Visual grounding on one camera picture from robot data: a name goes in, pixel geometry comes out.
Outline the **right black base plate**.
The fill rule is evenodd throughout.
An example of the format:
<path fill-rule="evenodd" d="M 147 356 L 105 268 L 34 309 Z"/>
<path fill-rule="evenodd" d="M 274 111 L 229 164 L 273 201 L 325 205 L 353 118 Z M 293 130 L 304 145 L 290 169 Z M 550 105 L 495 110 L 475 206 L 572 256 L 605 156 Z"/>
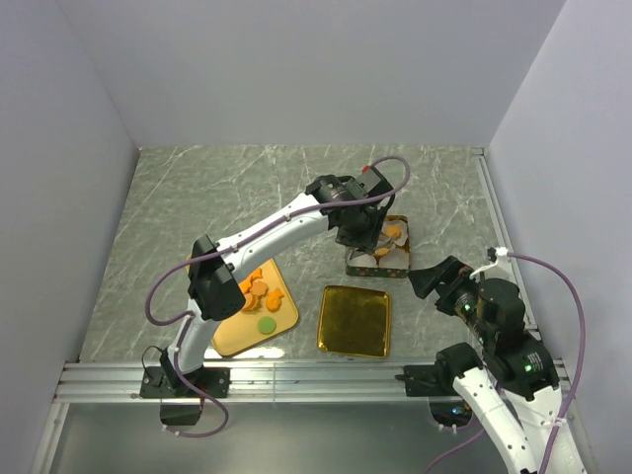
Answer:
<path fill-rule="evenodd" d="M 409 398 L 456 396 L 449 374 L 436 364 L 405 365 L 403 372 L 394 378 L 404 383 L 405 395 Z"/>

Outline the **orange fish cookie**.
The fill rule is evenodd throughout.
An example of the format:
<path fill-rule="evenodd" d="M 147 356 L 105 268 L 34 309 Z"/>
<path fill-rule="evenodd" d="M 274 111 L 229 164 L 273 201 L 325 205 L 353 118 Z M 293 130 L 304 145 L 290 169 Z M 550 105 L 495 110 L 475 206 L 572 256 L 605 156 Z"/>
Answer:
<path fill-rule="evenodd" d="M 263 277 L 263 269 L 257 268 L 249 274 L 248 280 L 261 279 L 262 277 Z"/>
<path fill-rule="evenodd" d="M 256 279 L 257 278 L 255 276 L 247 276 L 239 283 L 239 287 L 244 295 L 248 294 L 251 291 L 253 283 Z"/>
<path fill-rule="evenodd" d="M 266 299 L 266 308 L 269 312 L 275 313 L 280 310 L 282 306 L 282 300 L 284 299 L 284 293 L 280 288 L 275 288 L 270 291 Z"/>

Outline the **tan flower cookie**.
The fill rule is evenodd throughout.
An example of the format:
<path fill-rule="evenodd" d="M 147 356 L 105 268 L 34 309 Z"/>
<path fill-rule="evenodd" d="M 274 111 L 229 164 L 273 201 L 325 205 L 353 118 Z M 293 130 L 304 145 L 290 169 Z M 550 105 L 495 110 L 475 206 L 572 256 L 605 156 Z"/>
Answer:
<path fill-rule="evenodd" d="M 250 288 L 250 293 L 258 298 L 261 298 L 267 295 L 268 289 L 268 286 L 263 281 L 255 280 Z"/>

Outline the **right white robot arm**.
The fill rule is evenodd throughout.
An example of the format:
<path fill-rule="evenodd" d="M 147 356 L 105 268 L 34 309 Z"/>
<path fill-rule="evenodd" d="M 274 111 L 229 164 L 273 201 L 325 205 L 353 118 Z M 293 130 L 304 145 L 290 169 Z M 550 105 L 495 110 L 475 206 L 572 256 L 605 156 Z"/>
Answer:
<path fill-rule="evenodd" d="M 525 328 L 518 286 L 453 256 L 409 271 L 408 279 L 417 297 L 436 294 L 436 310 L 461 320 L 481 346 L 458 343 L 437 352 L 433 384 L 469 405 L 509 472 L 537 472 L 535 443 L 506 401 L 533 402 L 544 389 L 557 392 L 559 377 L 550 353 Z"/>

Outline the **yellow plastic tray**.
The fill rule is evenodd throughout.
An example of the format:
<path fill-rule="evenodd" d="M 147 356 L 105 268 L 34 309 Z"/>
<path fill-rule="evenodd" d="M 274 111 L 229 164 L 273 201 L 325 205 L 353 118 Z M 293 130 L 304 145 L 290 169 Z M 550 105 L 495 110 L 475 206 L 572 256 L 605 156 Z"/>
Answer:
<path fill-rule="evenodd" d="M 239 287 L 245 305 L 223 321 L 211 344 L 224 357 L 236 356 L 292 329 L 299 313 L 273 259 L 252 271 Z"/>

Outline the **orange fish cookie right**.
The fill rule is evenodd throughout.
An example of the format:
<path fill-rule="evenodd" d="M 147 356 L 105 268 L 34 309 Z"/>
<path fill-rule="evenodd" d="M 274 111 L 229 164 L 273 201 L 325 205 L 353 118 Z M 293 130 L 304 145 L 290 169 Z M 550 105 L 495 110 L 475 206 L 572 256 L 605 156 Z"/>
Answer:
<path fill-rule="evenodd" d="M 284 299 L 284 293 L 280 288 L 275 288 L 270 291 L 266 299 L 266 308 L 269 312 L 275 313 L 280 310 L 282 306 L 282 300 Z"/>

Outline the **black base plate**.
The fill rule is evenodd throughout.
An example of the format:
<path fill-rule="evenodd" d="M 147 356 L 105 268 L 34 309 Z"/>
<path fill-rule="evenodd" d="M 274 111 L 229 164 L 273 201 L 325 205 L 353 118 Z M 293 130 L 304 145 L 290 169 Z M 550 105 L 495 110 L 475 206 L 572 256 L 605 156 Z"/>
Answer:
<path fill-rule="evenodd" d="M 394 378 L 404 383 L 405 395 L 409 398 L 456 396 L 449 374 L 436 364 L 405 365 L 403 372 Z"/>
<path fill-rule="evenodd" d="M 195 386 L 216 399 L 226 398 L 230 383 L 230 369 L 227 367 L 200 368 L 186 374 L 186 384 L 175 372 L 167 373 L 161 366 L 148 366 L 144 369 L 139 388 L 142 399 L 195 398 L 198 394 L 191 388 Z"/>

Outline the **orange fish cookie middle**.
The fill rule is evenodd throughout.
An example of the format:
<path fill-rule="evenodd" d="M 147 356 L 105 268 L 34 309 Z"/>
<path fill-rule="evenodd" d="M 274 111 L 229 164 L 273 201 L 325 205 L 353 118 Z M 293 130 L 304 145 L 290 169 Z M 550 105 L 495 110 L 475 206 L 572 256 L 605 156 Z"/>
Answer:
<path fill-rule="evenodd" d="M 253 283 L 256 279 L 257 278 L 255 276 L 247 276 L 239 283 L 239 287 L 244 295 L 248 294 L 251 291 Z"/>

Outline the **aluminium rail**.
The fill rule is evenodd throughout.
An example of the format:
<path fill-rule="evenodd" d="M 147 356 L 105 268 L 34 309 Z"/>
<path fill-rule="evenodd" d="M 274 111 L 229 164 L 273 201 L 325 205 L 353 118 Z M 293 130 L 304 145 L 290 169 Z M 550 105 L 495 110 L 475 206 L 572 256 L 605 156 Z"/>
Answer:
<path fill-rule="evenodd" d="M 491 215 L 495 235 L 500 247 L 507 248 L 509 251 L 513 250 L 513 245 L 510 239 L 508 228 L 505 224 L 505 220 L 502 214 L 500 202 L 498 200 L 492 177 L 487 164 L 486 149 L 483 147 L 474 147 L 471 149 L 471 155 L 476 162 L 477 171 L 479 173 L 480 181 L 482 184 L 483 194 L 486 199 L 486 203 Z M 529 301 L 526 293 L 524 292 L 524 285 L 521 279 L 519 267 L 515 260 L 509 257 L 501 257 L 500 268 L 505 273 L 505 276 L 510 281 L 515 283 L 520 291 L 520 295 L 523 298 L 526 311 L 529 311 Z"/>
<path fill-rule="evenodd" d="M 236 403 L 388 403 L 412 402 L 395 376 L 411 359 L 212 359 L 209 367 L 230 371 L 225 405 Z M 53 401 L 71 403 L 158 404 L 140 394 L 140 363 L 67 363 Z"/>

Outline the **orange fish cookie upper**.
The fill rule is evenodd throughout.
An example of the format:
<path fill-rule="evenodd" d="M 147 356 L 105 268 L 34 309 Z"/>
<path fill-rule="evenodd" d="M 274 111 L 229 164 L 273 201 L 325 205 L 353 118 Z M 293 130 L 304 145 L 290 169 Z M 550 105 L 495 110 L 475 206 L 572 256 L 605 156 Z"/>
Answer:
<path fill-rule="evenodd" d="M 262 277 L 263 277 L 263 269 L 257 268 L 249 274 L 248 280 L 261 279 Z"/>

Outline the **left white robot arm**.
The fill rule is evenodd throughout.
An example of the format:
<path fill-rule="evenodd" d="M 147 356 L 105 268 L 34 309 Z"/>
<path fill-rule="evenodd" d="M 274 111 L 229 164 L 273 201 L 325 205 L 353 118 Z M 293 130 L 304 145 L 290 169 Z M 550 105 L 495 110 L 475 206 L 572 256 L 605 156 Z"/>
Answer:
<path fill-rule="evenodd" d="M 336 230 L 341 245 L 373 251 L 397 191 L 373 166 L 357 177 L 323 175 L 253 226 L 217 241 L 198 238 L 186 264 L 187 308 L 171 319 L 181 327 L 160 358 L 165 387 L 178 397 L 197 389 L 206 348 L 219 324 L 245 306 L 239 285 L 257 267 L 330 230 Z"/>

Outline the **green sandwich cookie near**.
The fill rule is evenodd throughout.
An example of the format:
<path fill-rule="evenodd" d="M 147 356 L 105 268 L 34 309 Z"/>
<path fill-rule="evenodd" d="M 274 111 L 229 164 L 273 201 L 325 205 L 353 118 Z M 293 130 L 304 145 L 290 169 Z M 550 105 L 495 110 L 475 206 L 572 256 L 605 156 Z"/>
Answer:
<path fill-rule="evenodd" d="M 277 329 L 277 321 L 270 316 L 262 317 L 258 321 L 257 329 L 263 335 L 272 334 Z"/>

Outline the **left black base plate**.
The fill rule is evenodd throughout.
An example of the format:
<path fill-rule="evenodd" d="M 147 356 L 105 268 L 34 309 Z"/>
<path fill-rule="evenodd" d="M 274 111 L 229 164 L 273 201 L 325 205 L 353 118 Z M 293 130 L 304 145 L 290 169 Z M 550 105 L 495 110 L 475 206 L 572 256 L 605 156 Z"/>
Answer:
<path fill-rule="evenodd" d="M 195 386 L 216 399 L 226 398 L 230 383 L 230 369 L 227 367 L 200 368 L 186 374 L 186 384 L 175 372 L 167 373 L 161 366 L 148 366 L 144 369 L 139 388 L 142 399 L 195 398 L 198 394 L 191 388 Z"/>

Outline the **aluminium right side rail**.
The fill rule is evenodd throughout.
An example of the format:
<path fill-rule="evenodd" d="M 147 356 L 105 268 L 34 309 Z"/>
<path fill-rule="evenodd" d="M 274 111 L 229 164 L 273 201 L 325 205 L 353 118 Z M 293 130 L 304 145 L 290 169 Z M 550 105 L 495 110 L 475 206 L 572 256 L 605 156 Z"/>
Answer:
<path fill-rule="evenodd" d="M 492 177 L 487 164 L 486 149 L 483 147 L 474 147 L 471 149 L 471 155 L 476 162 L 477 171 L 479 173 L 480 181 L 482 184 L 483 194 L 486 199 L 486 203 L 491 215 L 495 235 L 500 247 L 507 248 L 509 251 L 513 250 L 513 245 L 510 239 L 508 228 L 505 224 L 505 220 L 502 214 L 500 202 L 498 200 Z M 523 298 L 526 311 L 529 311 L 529 301 L 526 293 L 524 292 L 524 285 L 521 279 L 519 267 L 515 260 L 509 257 L 501 257 L 500 268 L 505 273 L 505 276 L 510 281 L 515 283 L 520 291 L 520 295 Z"/>

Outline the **aluminium front rail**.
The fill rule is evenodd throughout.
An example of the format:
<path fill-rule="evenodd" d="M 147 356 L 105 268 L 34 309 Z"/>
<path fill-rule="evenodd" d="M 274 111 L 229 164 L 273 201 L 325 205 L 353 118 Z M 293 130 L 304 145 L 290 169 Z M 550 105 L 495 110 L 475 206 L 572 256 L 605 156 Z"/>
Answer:
<path fill-rule="evenodd" d="M 209 367 L 230 371 L 225 405 L 236 403 L 388 403 L 412 402 L 395 376 L 411 359 L 212 359 Z M 140 363 L 67 363 L 53 401 L 71 403 L 158 404 L 140 394 Z"/>

